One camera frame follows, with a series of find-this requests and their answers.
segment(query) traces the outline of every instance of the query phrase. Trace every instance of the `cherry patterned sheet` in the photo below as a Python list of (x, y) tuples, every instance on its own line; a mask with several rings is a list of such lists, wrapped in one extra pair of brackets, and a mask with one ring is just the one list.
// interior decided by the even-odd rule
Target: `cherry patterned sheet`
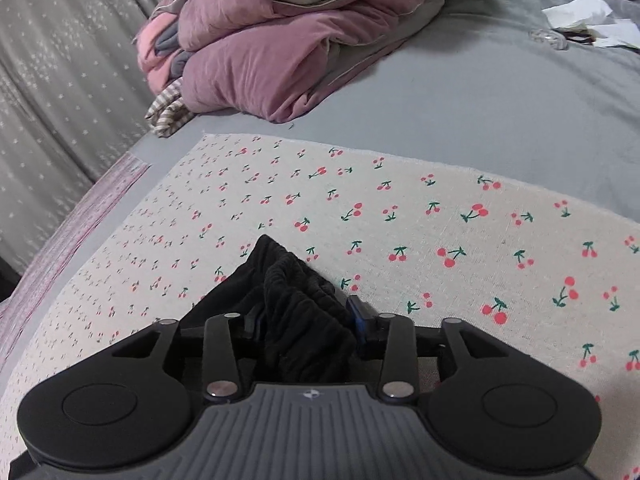
[(269, 234), (380, 312), (468, 320), (586, 386), (588, 467), (640, 466), (640, 226), (545, 189), (311, 142), (205, 136), (68, 282), (0, 404), (0, 475), (39, 381), (154, 320), (181, 318)]

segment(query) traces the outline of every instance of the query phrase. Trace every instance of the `pink and gray comforter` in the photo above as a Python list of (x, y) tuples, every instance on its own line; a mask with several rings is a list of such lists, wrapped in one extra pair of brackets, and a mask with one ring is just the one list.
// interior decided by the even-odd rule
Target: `pink and gray comforter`
[[(277, 123), (305, 114), (396, 49), (427, 25), (444, 3), (181, 0), (171, 5), (172, 1), (163, 0), (159, 8), (169, 8), (178, 17), (178, 49), (150, 48), (174, 22), (162, 10), (139, 34), (139, 64), (152, 89), (159, 92), (169, 84), (172, 70), (167, 64), (184, 51), (193, 54), (182, 57), (182, 97), (191, 112), (236, 108)], [(160, 22), (168, 25), (161, 27)], [(168, 36), (161, 38), (163, 45)]]

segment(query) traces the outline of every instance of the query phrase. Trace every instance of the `white logo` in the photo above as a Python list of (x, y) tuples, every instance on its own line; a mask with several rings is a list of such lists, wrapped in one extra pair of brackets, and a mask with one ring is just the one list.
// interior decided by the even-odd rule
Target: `white logo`
[(302, 395), (304, 395), (309, 400), (314, 400), (320, 397), (321, 393), (318, 390), (311, 389), (303, 392)]

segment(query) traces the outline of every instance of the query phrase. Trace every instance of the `clear plastic object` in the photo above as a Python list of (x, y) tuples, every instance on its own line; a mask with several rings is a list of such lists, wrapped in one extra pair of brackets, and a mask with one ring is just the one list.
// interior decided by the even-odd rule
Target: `clear plastic object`
[(529, 32), (529, 39), (537, 43), (546, 43), (554, 50), (567, 50), (569, 44), (565, 37), (554, 30), (539, 28)]

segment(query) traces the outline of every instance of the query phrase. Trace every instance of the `curtain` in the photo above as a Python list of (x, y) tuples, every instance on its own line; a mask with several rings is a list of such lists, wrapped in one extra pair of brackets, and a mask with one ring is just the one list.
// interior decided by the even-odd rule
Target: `curtain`
[(152, 0), (0, 0), (0, 258), (22, 273), (144, 133)]

